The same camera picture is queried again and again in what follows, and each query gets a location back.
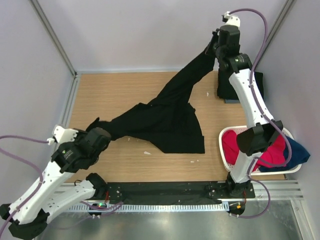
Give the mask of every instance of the wall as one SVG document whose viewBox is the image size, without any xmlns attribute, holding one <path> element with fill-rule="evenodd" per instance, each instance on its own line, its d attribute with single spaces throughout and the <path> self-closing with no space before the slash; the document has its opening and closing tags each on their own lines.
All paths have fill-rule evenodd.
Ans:
<svg viewBox="0 0 320 240">
<path fill-rule="evenodd" d="M 61 118 L 72 76 L 27 0 L 0 1 L 0 53 L 0 136 L 46 140 Z M 51 153 L 48 145 L 21 140 L 2 140 L 0 147 L 41 168 Z M 15 201 L 37 177 L 0 154 L 0 204 Z M 13 239 L 9 231 L 2 237 Z"/>
<path fill-rule="evenodd" d="M 259 66 L 265 74 L 268 107 L 311 154 L 294 177 L 316 226 L 320 222 L 319 9 L 320 1 L 296 1 Z M 313 229 L 320 235 L 319 227 Z"/>
<path fill-rule="evenodd" d="M 222 14 L 263 12 L 272 26 L 285 0 L 39 0 L 78 71 L 180 69 L 202 51 Z M 241 51 L 255 58 L 263 22 L 240 13 Z"/>
</svg>

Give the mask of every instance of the red cloth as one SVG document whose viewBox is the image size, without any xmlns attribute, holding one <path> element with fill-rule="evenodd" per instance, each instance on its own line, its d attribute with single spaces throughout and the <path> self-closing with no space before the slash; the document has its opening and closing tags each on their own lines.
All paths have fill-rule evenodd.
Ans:
<svg viewBox="0 0 320 240">
<path fill-rule="evenodd" d="M 267 161 L 268 163 L 283 164 L 285 162 L 285 157 L 284 157 L 285 147 L 286 147 L 286 142 L 284 138 L 281 135 L 279 135 L 278 138 L 275 140 L 275 142 L 268 147 L 266 152 L 262 154 L 261 158 Z M 234 165 L 239 155 L 239 148 L 237 145 L 237 134 L 235 133 L 235 131 L 228 130 L 223 134 L 222 148 L 223 148 L 224 157 L 227 163 Z M 259 166 L 272 168 L 272 166 L 258 160 L 253 170 L 255 171 Z"/>
</svg>

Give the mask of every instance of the blue cloth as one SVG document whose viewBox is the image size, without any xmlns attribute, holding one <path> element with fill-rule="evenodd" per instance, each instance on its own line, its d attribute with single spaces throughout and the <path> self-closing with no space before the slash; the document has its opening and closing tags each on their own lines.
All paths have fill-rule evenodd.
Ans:
<svg viewBox="0 0 320 240">
<path fill-rule="evenodd" d="M 308 161 L 310 154 L 309 152 L 298 142 L 295 140 L 291 139 L 290 137 L 286 137 L 289 140 L 289 143 L 291 145 L 292 149 L 292 157 L 289 163 L 286 166 L 281 166 L 281 167 L 266 167 L 266 166 L 260 166 L 259 170 L 260 172 L 279 172 L 279 171 L 287 171 L 290 169 L 293 169 L 295 166 L 299 164 L 304 164 Z M 283 151 L 283 156 L 285 159 L 288 158 L 288 147 L 287 145 L 285 146 L 285 149 Z"/>
</svg>

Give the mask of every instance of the laundry basket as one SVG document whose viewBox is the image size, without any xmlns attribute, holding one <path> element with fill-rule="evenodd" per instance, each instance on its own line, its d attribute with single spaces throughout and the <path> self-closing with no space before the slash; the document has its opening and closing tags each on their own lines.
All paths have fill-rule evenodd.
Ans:
<svg viewBox="0 0 320 240">
<path fill-rule="evenodd" d="M 226 158 L 225 158 L 225 153 L 224 153 L 224 149 L 222 147 L 222 136 L 224 135 L 224 133 L 226 131 L 229 130 L 233 130 L 235 131 L 235 133 L 238 135 L 242 132 L 244 132 L 245 130 L 247 130 L 246 126 L 231 126 L 231 127 L 226 127 L 225 129 L 223 129 L 220 134 L 219 134 L 219 148 L 220 148 L 220 153 L 221 153 L 221 157 L 222 157 L 222 161 L 224 164 L 224 167 L 226 168 L 226 170 L 228 172 L 231 171 L 231 169 L 234 167 L 234 165 L 227 163 Z M 294 139 L 292 134 L 286 129 L 283 128 L 283 133 L 290 137 L 291 139 Z M 292 174 L 297 172 L 299 169 L 301 168 L 301 164 L 295 166 L 294 168 L 290 169 L 290 170 L 286 170 L 286 171 L 270 171 L 270 172 L 260 172 L 259 169 L 255 170 L 252 172 L 252 176 L 259 176 L 259 175 L 276 175 L 276 174 Z"/>
</svg>

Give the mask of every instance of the clothes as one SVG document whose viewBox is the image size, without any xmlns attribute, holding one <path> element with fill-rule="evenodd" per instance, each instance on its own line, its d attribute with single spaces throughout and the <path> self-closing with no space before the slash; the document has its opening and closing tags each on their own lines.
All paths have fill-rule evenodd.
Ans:
<svg viewBox="0 0 320 240">
<path fill-rule="evenodd" d="M 196 110 L 188 101 L 194 84 L 211 72 L 214 64 L 215 58 L 202 52 L 148 104 L 139 103 L 110 122 L 97 118 L 86 130 L 102 128 L 112 141 L 124 136 L 146 140 L 164 153 L 204 154 L 204 136 Z"/>
<path fill-rule="evenodd" d="M 283 164 L 285 162 L 284 150 L 285 140 L 282 136 L 278 136 L 275 142 L 268 147 L 261 158 L 272 164 Z M 237 134 L 233 130 L 226 131 L 222 136 L 222 148 L 224 151 L 225 160 L 227 163 L 234 165 L 239 155 L 239 148 L 237 145 Z M 260 166 L 270 168 L 271 166 L 258 160 L 253 170 L 255 171 Z"/>
<path fill-rule="evenodd" d="M 230 76 L 231 73 L 220 70 L 218 71 L 218 88 L 216 91 L 217 96 L 221 99 L 239 100 L 236 91 L 229 82 Z M 261 93 L 262 99 L 264 98 L 263 76 L 264 75 L 262 72 L 254 72 L 255 82 Z"/>
<path fill-rule="evenodd" d="M 309 152 L 298 142 L 291 139 L 290 137 L 286 137 L 290 143 L 291 149 L 292 149 L 292 157 L 291 160 L 288 162 L 286 166 L 282 167 L 259 167 L 260 172 L 279 172 L 279 171 L 287 171 L 290 169 L 293 169 L 295 166 L 299 164 L 304 164 L 308 161 L 310 154 Z M 285 149 L 283 151 L 283 156 L 285 159 L 288 158 L 289 150 L 288 147 L 285 146 Z"/>
</svg>

